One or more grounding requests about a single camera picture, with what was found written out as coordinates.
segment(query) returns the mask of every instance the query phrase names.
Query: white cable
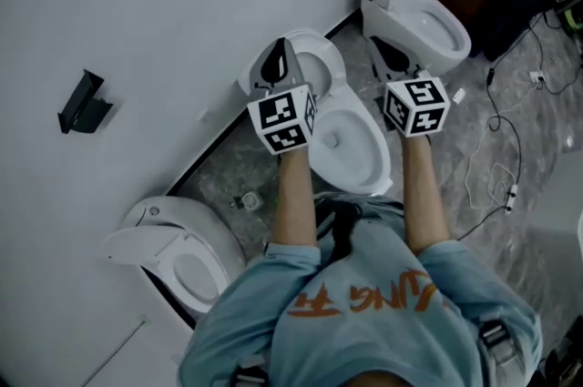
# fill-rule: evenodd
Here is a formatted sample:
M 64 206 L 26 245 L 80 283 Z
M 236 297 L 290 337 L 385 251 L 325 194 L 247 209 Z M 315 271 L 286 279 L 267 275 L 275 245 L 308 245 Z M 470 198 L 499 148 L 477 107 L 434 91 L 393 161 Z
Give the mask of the white cable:
M 505 114 L 508 112 L 512 112 L 513 110 L 516 110 L 524 103 L 525 100 L 527 100 L 527 97 L 530 96 L 530 93 L 532 93 L 535 90 L 537 90 L 537 85 L 532 86 L 528 90 L 528 92 L 526 94 L 524 94 L 522 96 L 522 98 L 516 104 L 514 104 L 511 108 L 505 108 L 504 110 L 500 110 L 498 112 L 498 114 L 502 115 L 502 114 Z M 502 181 L 502 180 L 498 181 L 494 186 L 494 190 L 492 190 L 492 191 L 490 190 L 490 182 L 492 180 L 492 176 L 494 175 L 494 169 L 496 167 L 503 169 L 512 178 L 512 185 L 516 185 L 516 183 L 517 183 L 517 178 L 514 176 L 514 174 L 508 168 L 504 167 L 502 164 L 500 164 L 498 162 L 495 162 L 492 165 L 492 168 L 490 169 L 490 175 L 488 177 L 488 182 L 486 184 L 487 193 L 488 193 L 488 196 L 490 197 L 489 204 L 484 205 L 484 206 L 476 206 L 472 202 L 472 192 L 470 191 L 470 188 L 467 185 L 467 178 L 469 177 L 470 170 L 472 168 L 472 160 L 474 159 L 474 156 L 477 154 L 477 151 L 480 150 L 480 145 L 482 144 L 482 141 L 486 137 L 486 133 L 488 132 L 488 124 L 490 123 L 490 120 L 492 118 L 496 118 L 496 115 L 491 115 L 490 117 L 488 117 L 486 119 L 486 126 L 484 128 L 484 132 L 482 133 L 482 136 L 478 139 L 476 150 L 470 156 L 470 159 L 467 162 L 467 171 L 465 172 L 464 186 L 465 186 L 465 190 L 467 191 L 467 197 L 469 199 L 471 209 L 490 209 L 494 203 L 496 203 L 498 206 L 502 206 L 503 204 L 506 204 L 506 194 L 508 192 L 508 187 L 504 181 Z M 502 185 L 504 187 L 504 194 L 505 194 L 504 199 L 502 201 L 500 201 L 499 199 L 496 198 L 496 191 L 498 190 L 498 187 L 500 185 Z

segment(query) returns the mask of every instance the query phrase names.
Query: gray tile floor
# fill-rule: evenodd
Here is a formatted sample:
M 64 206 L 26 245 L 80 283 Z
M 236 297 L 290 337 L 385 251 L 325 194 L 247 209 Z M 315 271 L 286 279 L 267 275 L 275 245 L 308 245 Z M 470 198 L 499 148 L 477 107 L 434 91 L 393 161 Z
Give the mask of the gray tile floor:
M 547 84 L 557 90 L 573 79 L 579 56 L 562 31 L 547 28 L 542 20 L 535 31 L 544 49 L 543 71 Z M 387 133 L 374 102 L 380 95 L 379 83 L 373 77 L 360 29 L 356 24 L 349 24 L 332 40 L 343 55 L 350 86 L 386 135 L 394 179 L 387 195 L 400 198 L 403 181 L 400 143 L 394 132 Z M 583 77 L 560 97 L 553 97 L 547 91 L 529 92 L 532 84 L 528 72 L 538 70 L 539 59 L 537 41 L 530 34 L 496 69 L 491 94 L 500 110 L 514 106 L 527 95 L 520 107 L 504 114 L 515 124 L 520 136 L 520 189 L 512 214 L 496 213 L 465 242 L 540 313 L 545 346 L 549 350 L 578 311 L 583 311 L 583 298 L 580 289 L 574 292 L 553 278 L 553 270 L 544 262 L 537 242 L 528 233 L 528 213 L 536 206 L 557 155 L 583 148 Z M 464 186 L 468 160 L 484 132 L 488 116 L 493 114 L 485 91 L 490 67 L 482 57 L 467 59 L 442 77 L 450 96 L 459 88 L 467 93 L 459 106 L 452 105 L 445 130 L 432 137 L 435 169 L 451 229 L 457 237 L 474 227 L 490 210 L 471 209 Z M 484 206 L 490 200 L 486 183 L 494 162 L 517 174 L 516 137 L 504 122 L 496 133 L 486 134 L 472 161 L 467 183 L 475 205 Z M 270 233 L 276 206 L 277 172 L 275 159 L 256 138 L 247 118 L 194 172 L 178 195 L 212 207 L 238 237 L 247 258 L 252 259 L 261 253 Z M 316 190 L 329 188 L 321 179 L 313 177 Z M 494 178 L 506 183 L 509 180 L 500 168 L 495 170 Z M 265 199 L 260 210 L 250 213 L 231 206 L 234 196 L 250 190 L 258 191 Z

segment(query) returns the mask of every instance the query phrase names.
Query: white wall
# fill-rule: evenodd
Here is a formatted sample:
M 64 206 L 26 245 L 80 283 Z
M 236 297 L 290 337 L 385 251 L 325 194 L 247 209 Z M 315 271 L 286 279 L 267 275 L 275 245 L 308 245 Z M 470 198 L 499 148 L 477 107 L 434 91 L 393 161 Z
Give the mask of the white wall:
M 160 385 L 154 373 L 189 332 L 136 269 L 100 262 L 97 245 L 240 113 L 232 83 L 263 46 L 298 27 L 325 33 L 356 6 L 0 0 L 0 374 L 12 386 L 79 385 L 140 314 L 142 370 L 117 362 L 95 385 Z M 65 136 L 56 113 L 83 68 L 105 78 L 115 113 L 95 135 Z

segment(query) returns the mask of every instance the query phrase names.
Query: white toilet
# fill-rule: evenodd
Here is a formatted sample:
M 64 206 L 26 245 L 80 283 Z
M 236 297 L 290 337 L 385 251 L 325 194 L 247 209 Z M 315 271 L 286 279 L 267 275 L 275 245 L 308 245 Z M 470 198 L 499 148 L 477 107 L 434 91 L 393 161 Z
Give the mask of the white toilet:
M 468 33 L 437 0 L 362 0 L 361 9 L 364 37 L 381 41 L 390 77 L 423 68 L 441 76 L 469 55 Z
M 152 272 L 195 318 L 207 313 L 245 268 L 239 242 L 212 210 L 170 196 L 140 201 L 99 253 Z
M 292 31 L 291 42 L 303 76 L 312 83 L 318 113 L 310 144 L 310 166 L 338 189 L 359 195 L 384 194 L 392 185 L 386 140 L 363 102 L 346 83 L 343 58 L 315 31 Z M 239 78 L 250 93 L 251 62 Z

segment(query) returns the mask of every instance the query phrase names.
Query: black wall mount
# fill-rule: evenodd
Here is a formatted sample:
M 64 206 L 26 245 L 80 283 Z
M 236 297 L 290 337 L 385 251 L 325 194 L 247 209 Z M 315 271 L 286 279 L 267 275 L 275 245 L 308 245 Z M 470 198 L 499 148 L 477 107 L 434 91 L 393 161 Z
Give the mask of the black wall mount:
M 73 91 L 73 95 L 58 115 L 61 132 L 69 131 L 79 133 L 95 133 L 103 118 L 113 107 L 103 99 L 95 99 L 99 87 L 103 84 L 103 78 L 94 75 L 90 71 L 83 70 L 84 75 Z

